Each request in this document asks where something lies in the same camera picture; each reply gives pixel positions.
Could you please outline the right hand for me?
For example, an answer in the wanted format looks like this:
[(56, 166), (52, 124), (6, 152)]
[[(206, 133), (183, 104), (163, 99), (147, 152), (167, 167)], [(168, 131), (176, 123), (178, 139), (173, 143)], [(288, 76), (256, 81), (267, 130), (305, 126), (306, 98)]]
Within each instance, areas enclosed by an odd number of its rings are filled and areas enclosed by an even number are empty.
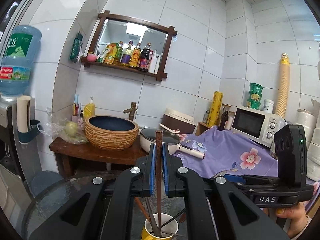
[(291, 239), (297, 239), (311, 222), (311, 218), (306, 214), (304, 202), (300, 202), (293, 207), (278, 208), (276, 209), (276, 216), (291, 220), (287, 231)]

